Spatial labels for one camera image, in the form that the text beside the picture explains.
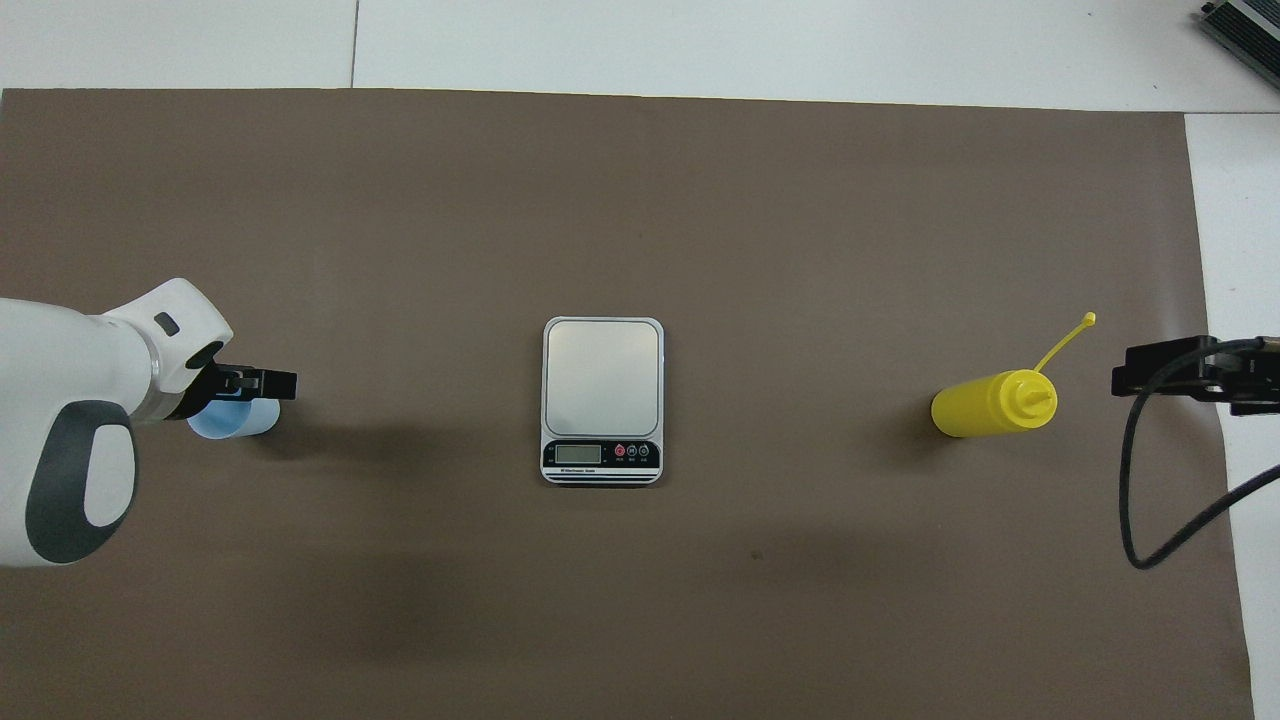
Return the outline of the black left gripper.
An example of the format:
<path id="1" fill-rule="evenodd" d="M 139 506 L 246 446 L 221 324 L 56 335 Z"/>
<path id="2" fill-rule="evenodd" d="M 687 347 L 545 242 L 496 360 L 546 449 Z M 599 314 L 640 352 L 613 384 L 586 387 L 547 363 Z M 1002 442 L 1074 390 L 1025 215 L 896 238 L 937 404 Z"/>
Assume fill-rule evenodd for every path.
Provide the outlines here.
<path id="1" fill-rule="evenodd" d="M 219 398 L 248 402 L 255 398 L 294 400 L 298 375 L 293 372 L 210 363 L 196 375 L 178 402 L 178 418 L 189 419 Z"/>

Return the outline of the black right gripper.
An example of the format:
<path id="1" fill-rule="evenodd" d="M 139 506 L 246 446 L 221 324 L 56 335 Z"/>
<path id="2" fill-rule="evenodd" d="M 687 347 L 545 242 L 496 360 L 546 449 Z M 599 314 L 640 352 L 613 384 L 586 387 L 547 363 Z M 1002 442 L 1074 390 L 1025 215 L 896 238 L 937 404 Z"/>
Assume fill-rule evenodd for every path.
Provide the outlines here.
<path id="1" fill-rule="evenodd" d="M 1162 366 L 1212 342 L 1213 337 L 1184 337 L 1126 348 L 1124 363 L 1112 369 L 1112 396 L 1137 396 Z M 1211 396 L 1233 416 L 1277 414 L 1279 340 L 1252 338 L 1240 347 L 1220 348 L 1174 372 L 1155 395 Z"/>

